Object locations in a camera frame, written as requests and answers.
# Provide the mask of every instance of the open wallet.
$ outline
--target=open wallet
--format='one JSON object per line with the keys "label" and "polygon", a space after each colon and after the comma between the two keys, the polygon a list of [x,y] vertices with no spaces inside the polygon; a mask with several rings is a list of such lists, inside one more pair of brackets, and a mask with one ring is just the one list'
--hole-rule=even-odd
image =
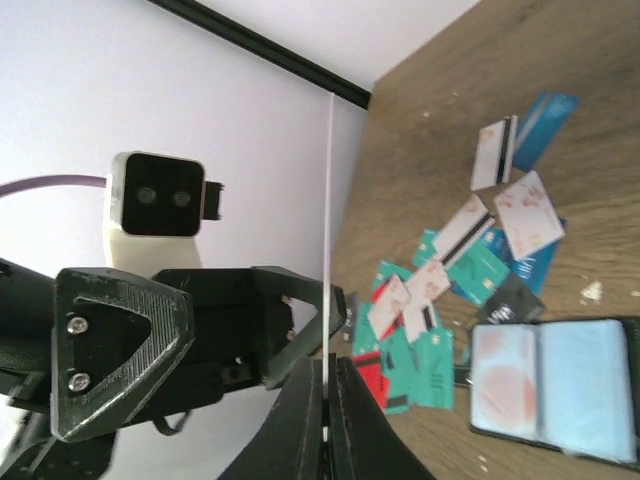
{"label": "open wallet", "polygon": [[480,324],[470,428],[640,471],[640,317]]}

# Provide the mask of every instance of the black wall trim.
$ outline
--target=black wall trim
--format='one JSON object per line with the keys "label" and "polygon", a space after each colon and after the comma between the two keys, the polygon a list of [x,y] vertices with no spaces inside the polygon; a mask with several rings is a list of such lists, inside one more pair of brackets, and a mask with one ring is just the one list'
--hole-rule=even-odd
{"label": "black wall trim", "polygon": [[371,93],[195,0],[148,0],[337,96],[364,108]]}

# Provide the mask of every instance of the depth camera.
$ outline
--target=depth camera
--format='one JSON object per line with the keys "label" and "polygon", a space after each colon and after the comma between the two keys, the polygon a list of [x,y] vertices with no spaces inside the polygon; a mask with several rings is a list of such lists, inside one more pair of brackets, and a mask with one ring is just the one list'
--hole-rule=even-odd
{"label": "depth camera", "polygon": [[121,154],[112,172],[111,218],[129,235],[193,237],[200,230],[204,188],[198,162]]}

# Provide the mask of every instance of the black card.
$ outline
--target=black card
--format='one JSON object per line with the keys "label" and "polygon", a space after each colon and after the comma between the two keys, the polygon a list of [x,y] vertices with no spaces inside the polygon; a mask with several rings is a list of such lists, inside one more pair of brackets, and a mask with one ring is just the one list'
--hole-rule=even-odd
{"label": "black card", "polygon": [[478,309],[475,323],[530,323],[544,312],[544,304],[522,279],[511,273]]}
{"label": "black card", "polygon": [[356,325],[356,318],[358,317],[358,292],[353,292],[344,297],[347,307],[347,319],[342,327],[342,338],[345,342],[353,342],[353,331]]}

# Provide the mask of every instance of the red card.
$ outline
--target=red card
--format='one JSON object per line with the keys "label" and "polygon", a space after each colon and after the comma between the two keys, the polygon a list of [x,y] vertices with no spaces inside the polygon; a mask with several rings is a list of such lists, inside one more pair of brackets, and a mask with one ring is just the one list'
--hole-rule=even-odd
{"label": "red card", "polygon": [[[387,282],[384,282],[382,285],[380,285],[377,289],[374,290],[374,292],[373,292],[373,303],[376,303],[378,301],[378,298],[380,298],[380,295],[382,295],[382,292],[384,291],[386,286],[387,286]],[[389,338],[391,335],[393,335],[393,333],[399,327],[402,327],[402,326],[404,326],[404,317],[402,316],[402,313],[401,313],[400,315],[398,315],[398,318],[396,318],[395,322],[393,322],[391,324],[389,329],[386,332],[384,332],[384,335],[382,336],[380,341]]]}
{"label": "red card", "polygon": [[384,409],[387,404],[387,393],[389,393],[391,382],[382,375],[380,353],[373,352],[358,355],[353,357],[353,362],[376,403],[380,408]]}

